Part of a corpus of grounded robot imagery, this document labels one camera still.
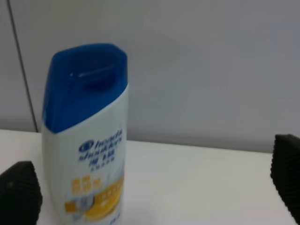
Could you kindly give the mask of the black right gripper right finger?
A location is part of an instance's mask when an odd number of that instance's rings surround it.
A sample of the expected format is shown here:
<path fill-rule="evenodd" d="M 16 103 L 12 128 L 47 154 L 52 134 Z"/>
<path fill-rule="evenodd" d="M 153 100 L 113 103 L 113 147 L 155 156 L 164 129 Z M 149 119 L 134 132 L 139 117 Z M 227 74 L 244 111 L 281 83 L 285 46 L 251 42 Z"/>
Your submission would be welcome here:
<path fill-rule="evenodd" d="M 295 220 L 300 223 L 300 139 L 294 135 L 275 135 L 270 177 Z"/>

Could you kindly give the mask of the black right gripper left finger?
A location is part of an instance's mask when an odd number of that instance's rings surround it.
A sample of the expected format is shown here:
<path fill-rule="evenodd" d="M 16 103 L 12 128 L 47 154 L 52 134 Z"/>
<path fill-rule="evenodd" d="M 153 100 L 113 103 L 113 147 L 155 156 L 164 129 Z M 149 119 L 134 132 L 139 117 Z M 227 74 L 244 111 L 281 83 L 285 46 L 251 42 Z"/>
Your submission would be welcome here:
<path fill-rule="evenodd" d="M 36 225 L 43 196 L 31 161 L 19 161 L 0 175 L 0 223 Z"/>

